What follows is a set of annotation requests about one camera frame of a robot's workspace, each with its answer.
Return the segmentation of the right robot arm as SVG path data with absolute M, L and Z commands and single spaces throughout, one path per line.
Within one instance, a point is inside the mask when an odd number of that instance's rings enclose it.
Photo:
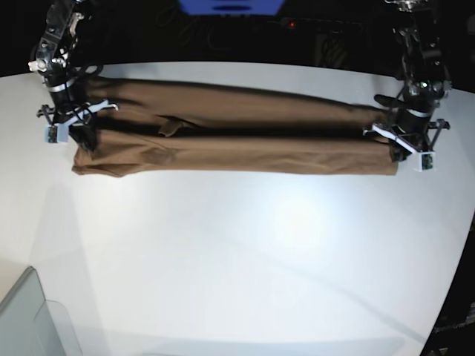
M 46 15 L 45 31 L 28 62 L 29 70 L 41 77 L 52 105 L 42 105 L 37 117 L 47 121 L 45 141 L 62 144 L 72 139 L 85 151 L 94 151 L 97 139 L 97 113 L 118 110 L 108 99 L 89 102 L 85 85 L 101 73 L 103 66 L 75 67 L 71 58 L 79 43 L 78 24 L 91 17 L 89 1 L 54 1 Z

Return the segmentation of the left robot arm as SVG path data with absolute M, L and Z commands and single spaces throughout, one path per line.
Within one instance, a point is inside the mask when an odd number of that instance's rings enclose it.
M 400 13 L 393 32 L 402 46 L 404 82 L 395 97 L 376 95 L 374 99 L 387 109 L 386 117 L 363 130 L 377 134 L 390 145 L 394 162 L 409 156 L 416 170 L 433 170 L 435 144 L 443 130 L 451 125 L 445 119 L 433 119 L 436 109 L 452 88 L 439 39 L 436 1 L 389 1 Z

